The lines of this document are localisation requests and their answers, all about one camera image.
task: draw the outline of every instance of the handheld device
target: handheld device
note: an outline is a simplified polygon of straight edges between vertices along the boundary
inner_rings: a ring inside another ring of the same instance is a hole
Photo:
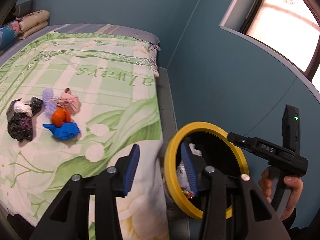
[[[228,141],[234,145],[269,161],[272,180],[271,205],[278,216],[282,215],[291,193],[291,189],[284,183],[284,177],[302,177],[308,169],[308,160],[300,156],[300,113],[297,107],[286,105],[282,117],[282,137],[281,147],[257,137],[228,134]]]
[[[202,156],[193,155],[188,142],[181,144],[190,189],[196,196],[205,196],[199,240],[290,240],[261,190],[249,175],[227,176],[207,166]],[[226,219],[231,198],[232,216]]]

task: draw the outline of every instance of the green floral bed sheet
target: green floral bed sheet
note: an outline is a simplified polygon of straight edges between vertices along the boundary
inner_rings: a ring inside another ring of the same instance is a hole
[[[140,145],[131,192],[117,198],[124,239],[168,239],[166,203],[157,153],[162,130],[150,44],[108,34],[49,32],[0,68],[0,202],[36,225],[69,178],[99,174]],[[41,98],[43,89],[60,95],[69,87],[81,111],[72,116],[81,133],[60,141],[33,117],[34,139],[19,143],[7,132],[12,100]],[[94,233],[90,198],[89,235]]]

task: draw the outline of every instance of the floral pillow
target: floral pillow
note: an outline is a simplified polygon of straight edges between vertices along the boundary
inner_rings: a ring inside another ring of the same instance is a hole
[[[47,27],[48,26],[48,22],[45,21],[45,22],[42,22],[42,23],[39,23],[37,24],[36,26],[32,27],[31,29],[25,31],[24,33],[21,33],[18,37],[18,40],[23,40],[25,39],[26,37],[29,37],[31,34],[43,29],[44,27]]]
[[[50,13],[47,10],[41,10],[29,13],[19,20],[20,33],[23,33],[37,24],[49,19]]]
[[[20,31],[18,21],[12,21],[5,26],[0,27],[0,51],[8,49],[13,43]]]

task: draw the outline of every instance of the yellow ring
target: yellow ring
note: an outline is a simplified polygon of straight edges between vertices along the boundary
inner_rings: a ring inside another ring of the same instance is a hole
[[[241,174],[249,174],[247,161],[240,148],[233,145],[227,140],[228,133],[220,127],[207,123],[207,122],[193,122],[182,127],[174,137],[170,140],[164,155],[164,177],[168,188],[168,193],[172,197],[173,201],[179,206],[179,208],[185,212],[188,216],[196,220],[201,220],[203,212],[196,208],[184,195],[178,182],[176,173],[176,156],[178,147],[187,135],[194,132],[207,132],[211,133],[222,141],[224,141],[231,149],[239,164]],[[230,206],[226,210],[226,219],[232,216],[232,207]]]

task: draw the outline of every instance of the black plastic bag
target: black plastic bag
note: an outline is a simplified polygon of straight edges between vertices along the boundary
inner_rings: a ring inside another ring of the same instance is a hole
[[[26,113],[17,114],[13,109],[14,103],[20,100],[21,99],[12,101],[7,110],[8,133],[12,138],[17,139],[19,142],[22,142],[23,139],[32,141],[32,118],[27,116]],[[32,116],[36,115],[41,111],[42,103],[42,100],[39,98],[31,98],[29,105],[32,110]]]

